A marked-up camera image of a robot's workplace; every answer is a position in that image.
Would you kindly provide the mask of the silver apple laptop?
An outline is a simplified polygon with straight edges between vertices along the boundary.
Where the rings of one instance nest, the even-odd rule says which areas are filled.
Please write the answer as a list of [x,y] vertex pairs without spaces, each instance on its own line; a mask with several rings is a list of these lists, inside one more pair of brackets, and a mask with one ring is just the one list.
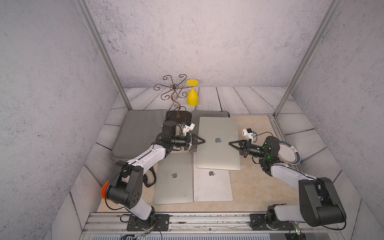
[[239,152],[229,145],[237,141],[238,125],[234,118],[201,117],[198,136],[206,142],[197,147],[196,167],[239,171]]
[[167,205],[192,202],[192,154],[169,154],[158,163],[154,204]]

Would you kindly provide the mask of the white laptop yellow logo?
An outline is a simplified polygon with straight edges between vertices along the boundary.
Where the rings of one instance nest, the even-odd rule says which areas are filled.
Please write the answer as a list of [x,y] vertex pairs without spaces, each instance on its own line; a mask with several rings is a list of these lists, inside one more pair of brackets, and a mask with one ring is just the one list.
[[195,202],[229,202],[233,200],[228,170],[199,169],[193,153],[193,191]]

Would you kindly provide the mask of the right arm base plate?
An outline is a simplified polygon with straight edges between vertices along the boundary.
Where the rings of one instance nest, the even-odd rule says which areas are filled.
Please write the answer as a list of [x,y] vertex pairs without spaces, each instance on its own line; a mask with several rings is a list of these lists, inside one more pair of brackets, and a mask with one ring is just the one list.
[[253,231],[293,231],[295,229],[291,222],[268,224],[266,214],[250,214],[249,226]]

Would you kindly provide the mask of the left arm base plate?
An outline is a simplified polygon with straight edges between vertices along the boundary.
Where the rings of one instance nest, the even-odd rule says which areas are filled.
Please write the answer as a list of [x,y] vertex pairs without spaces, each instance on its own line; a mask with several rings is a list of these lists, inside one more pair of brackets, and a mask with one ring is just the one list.
[[169,230],[170,215],[154,214],[147,220],[141,220],[136,216],[130,216],[127,225],[128,232],[149,232],[151,230],[166,232]]

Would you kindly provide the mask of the grey zippered laptop bag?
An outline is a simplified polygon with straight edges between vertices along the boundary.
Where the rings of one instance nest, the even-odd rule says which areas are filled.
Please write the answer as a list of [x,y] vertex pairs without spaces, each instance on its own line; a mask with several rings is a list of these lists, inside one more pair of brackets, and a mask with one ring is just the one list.
[[158,134],[166,118],[165,110],[128,111],[112,148],[112,158],[128,161],[146,151]]

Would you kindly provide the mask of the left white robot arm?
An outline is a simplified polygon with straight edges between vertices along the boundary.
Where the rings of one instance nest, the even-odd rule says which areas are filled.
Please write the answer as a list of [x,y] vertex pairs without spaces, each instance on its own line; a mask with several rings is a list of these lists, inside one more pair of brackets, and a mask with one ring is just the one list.
[[162,132],[147,150],[134,159],[116,162],[109,181],[102,187],[102,199],[121,205],[139,222],[154,225],[155,208],[142,198],[145,173],[172,151],[190,150],[206,142],[189,130],[177,136],[176,128],[175,121],[165,121]]

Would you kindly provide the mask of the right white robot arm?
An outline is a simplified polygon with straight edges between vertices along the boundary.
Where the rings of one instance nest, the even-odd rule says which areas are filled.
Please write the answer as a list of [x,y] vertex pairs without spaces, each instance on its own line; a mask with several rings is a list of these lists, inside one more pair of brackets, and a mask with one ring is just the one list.
[[251,139],[231,141],[228,144],[244,158],[258,158],[261,169],[267,175],[282,180],[298,191],[298,205],[277,204],[268,207],[263,223],[271,230],[277,230],[289,222],[327,229],[332,224],[346,224],[347,214],[333,181],[307,175],[282,161],[300,158],[293,146],[274,136],[268,136],[262,146],[253,144]]

